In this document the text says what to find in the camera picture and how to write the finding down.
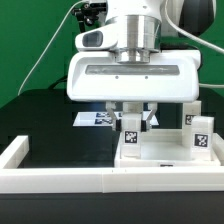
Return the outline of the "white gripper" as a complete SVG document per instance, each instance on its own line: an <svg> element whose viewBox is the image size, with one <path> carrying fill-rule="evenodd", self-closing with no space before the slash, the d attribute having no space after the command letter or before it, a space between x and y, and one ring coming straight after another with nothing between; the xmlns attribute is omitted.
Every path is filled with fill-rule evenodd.
<svg viewBox="0 0 224 224"><path fill-rule="evenodd" d="M156 103L192 102L198 98L197 50L164 50L146 64L120 64L111 52L80 52L69 66L67 94L75 101L107 101L112 129L121 130L115 102L143 104L141 131L158 125Z"/></svg>

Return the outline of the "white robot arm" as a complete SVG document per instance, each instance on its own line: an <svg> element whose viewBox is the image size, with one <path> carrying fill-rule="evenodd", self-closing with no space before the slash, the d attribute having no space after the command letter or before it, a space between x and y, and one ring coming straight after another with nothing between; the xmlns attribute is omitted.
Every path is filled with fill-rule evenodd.
<svg viewBox="0 0 224 224"><path fill-rule="evenodd" d="M199 95L198 50L164 48L163 36L198 40L214 21L216 0L105 0L104 24L75 39L67 94L104 101L113 126L140 132L149 126L143 105L189 103Z"/></svg>

